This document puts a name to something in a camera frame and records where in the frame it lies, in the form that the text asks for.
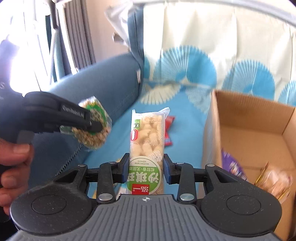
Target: wall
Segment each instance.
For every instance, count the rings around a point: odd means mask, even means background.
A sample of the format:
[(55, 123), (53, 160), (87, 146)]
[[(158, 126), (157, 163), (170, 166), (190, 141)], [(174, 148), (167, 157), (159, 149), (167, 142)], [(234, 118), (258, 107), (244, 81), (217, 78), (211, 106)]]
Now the wall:
[(126, 46), (113, 42), (114, 29), (104, 14), (109, 6), (121, 2), (123, 0), (86, 0), (91, 40), (97, 62), (128, 51)]

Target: purple snack package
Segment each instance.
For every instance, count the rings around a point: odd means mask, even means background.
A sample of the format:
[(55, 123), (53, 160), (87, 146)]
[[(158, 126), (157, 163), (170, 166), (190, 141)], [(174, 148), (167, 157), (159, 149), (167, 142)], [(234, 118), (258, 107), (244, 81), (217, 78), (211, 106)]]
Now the purple snack package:
[(240, 164), (229, 153), (222, 150), (222, 168), (233, 175), (248, 181)]

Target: human hand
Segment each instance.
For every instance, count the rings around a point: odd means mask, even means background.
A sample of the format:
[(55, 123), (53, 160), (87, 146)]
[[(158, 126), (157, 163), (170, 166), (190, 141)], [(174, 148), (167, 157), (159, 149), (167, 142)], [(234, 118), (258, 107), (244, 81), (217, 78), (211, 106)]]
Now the human hand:
[(12, 144), (0, 139), (0, 164), (13, 166), (1, 175), (0, 206), (9, 215), (9, 207), (14, 199), (28, 188), (30, 164), (34, 148), (29, 144)]

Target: round green label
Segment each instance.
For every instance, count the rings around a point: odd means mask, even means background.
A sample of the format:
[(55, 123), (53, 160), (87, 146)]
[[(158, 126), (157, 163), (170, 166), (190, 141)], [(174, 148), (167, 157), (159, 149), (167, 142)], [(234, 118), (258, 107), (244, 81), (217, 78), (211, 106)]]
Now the round green label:
[(127, 188), (132, 194), (148, 195), (161, 183), (160, 166), (150, 157), (137, 156), (130, 160)]

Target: red label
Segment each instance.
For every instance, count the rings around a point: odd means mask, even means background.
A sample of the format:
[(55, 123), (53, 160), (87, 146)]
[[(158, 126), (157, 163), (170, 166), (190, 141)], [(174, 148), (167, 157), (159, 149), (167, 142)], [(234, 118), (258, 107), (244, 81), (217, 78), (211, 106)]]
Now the red label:
[(139, 131), (137, 129), (133, 129), (131, 131), (131, 141), (135, 141), (138, 138)]
[(148, 195), (149, 185), (148, 184), (133, 184), (132, 193), (133, 195)]

